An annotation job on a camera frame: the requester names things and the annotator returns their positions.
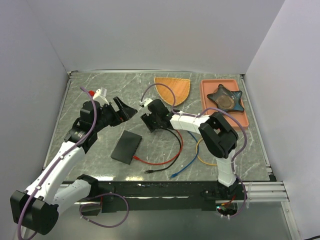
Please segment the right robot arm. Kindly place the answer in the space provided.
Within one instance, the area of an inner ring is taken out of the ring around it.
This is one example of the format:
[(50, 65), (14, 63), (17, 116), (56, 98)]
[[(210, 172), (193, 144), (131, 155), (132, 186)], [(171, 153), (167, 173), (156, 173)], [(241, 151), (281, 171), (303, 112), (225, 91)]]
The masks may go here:
[(141, 116), (147, 128), (153, 132), (164, 128), (188, 131), (202, 137), (208, 151), (216, 158), (218, 170), (218, 193), (223, 199), (236, 194), (237, 180), (234, 168), (239, 136), (220, 112), (211, 115), (194, 115), (179, 110), (170, 111), (160, 99), (141, 100), (139, 105), (149, 110)]

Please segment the black network switch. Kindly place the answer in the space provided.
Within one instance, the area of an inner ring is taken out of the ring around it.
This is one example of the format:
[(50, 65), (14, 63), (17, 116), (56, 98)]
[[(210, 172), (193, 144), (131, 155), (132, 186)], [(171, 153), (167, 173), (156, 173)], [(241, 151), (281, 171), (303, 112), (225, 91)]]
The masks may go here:
[(141, 135), (124, 130), (110, 157), (113, 160), (130, 165), (141, 140)]

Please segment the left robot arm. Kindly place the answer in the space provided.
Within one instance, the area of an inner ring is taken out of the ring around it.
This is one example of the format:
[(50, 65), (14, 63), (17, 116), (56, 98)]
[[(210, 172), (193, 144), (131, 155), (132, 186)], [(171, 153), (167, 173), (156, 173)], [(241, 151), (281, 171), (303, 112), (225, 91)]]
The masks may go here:
[(16, 190), (10, 197), (13, 221), (41, 235), (48, 234), (59, 215), (75, 202), (94, 201), (99, 195), (99, 181), (82, 174), (69, 187), (58, 191), (66, 176), (82, 160), (105, 127), (115, 127), (130, 120), (138, 111), (118, 97), (115, 110), (110, 103), (96, 100), (83, 103), (80, 116), (74, 121), (50, 164), (24, 191)]

